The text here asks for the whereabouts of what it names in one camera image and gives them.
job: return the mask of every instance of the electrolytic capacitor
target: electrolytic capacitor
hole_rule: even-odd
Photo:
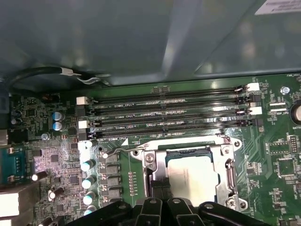
[[[66,125],[65,125],[65,123],[63,123],[63,122],[56,121],[55,123],[53,123],[52,128],[53,128],[55,131],[63,131],[63,130],[66,129]]]
[[[19,126],[19,125],[21,125],[22,124],[22,119],[12,119],[11,121],[10,121],[10,123],[12,124],[12,125],[14,125],[14,126]]]
[[[48,173],[46,171],[41,171],[41,172],[33,174],[32,175],[32,180],[33,181],[38,181],[38,180],[41,180],[43,178],[46,178],[47,176],[48,176]]]
[[[86,179],[83,180],[83,182],[81,183],[82,187],[85,189],[89,189],[92,184],[94,184],[95,180],[93,177],[89,176]]]
[[[91,203],[95,200],[96,195],[94,192],[88,192],[86,196],[83,198],[83,202],[85,205],[91,205]]]
[[[54,190],[49,194],[50,199],[55,199],[56,197],[60,196],[64,193],[64,189],[62,187],[59,187],[58,189]]]
[[[96,210],[97,210],[97,208],[95,206],[88,206],[87,210],[84,212],[84,216],[88,215]]]
[[[51,217],[47,217],[45,220],[39,223],[38,226],[49,226],[52,222],[53,219]]]
[[[95,147],[98,144],[97,140],[88,140],[85,145],[86,148]]]
[[[80,165],[81,170],[84,172],[87,172],[92,167],[94,167],[94,163],[91,160],[88,160]]]
[[[42,140],[49,140],[50,139],[50,134],[49,133],[43,133],[41,135],[41,139]]]
[[[52,114],[52,118],[54,121],[63,121],[65,119],[65,115],[61,112],[54,112]]]

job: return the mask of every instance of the silver capacitor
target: silver capacitor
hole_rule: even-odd
[[[52,118],[54,121],[63,121],[65,119],[65,114],[61,112],[54,112],[52,114]]]
[[[56,121],[55,123],[53,123],[52,128],[53,128],[55,131],[63,131],[63,130],[66,129],[66,125],[65,125],[65,123],[63,123],[63,122]]]

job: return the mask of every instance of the wire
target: wire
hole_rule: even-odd
[[[72,69],[63,68],[63,67],[37,67],[37,68],[29,68],[22,71],[19,71],[17,75],[8,82],[8,91],[12,94],[19,94],[22,96],[33,96],[36,97],[37,93],[25,90],[25,89],[17,89],[14,86],[27,78],[34,77],[40,74],[61,74],[65,76],[76,76],[79,81],[84,84],[90,85],[95,82],[100,81],[100,79],[95,78],[92,75],[87,73],[76,72]]]

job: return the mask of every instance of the black cable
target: black cable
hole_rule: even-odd
[[[8,91],[12,94],[18,94],[22,96],[32,96],[38,97],[37,93],[25,89],[17,89],[14,86],[27,78],[34,77],[40,74],[63,74],[67,75],[66,73],[69,72],[68,76],[72,75],[79,75],[81,79],[87,80],[91,78],[91,75],[82,74],[81,72],[75,72],[74,70],[62,68],[62,67],[37,67],[37,68],[29,68],[22,71],[19,71],[17,75],[8,82]]]

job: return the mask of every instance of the white label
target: white label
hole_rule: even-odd
[[[301,0],[267,0],[255,15],[301,12]]]

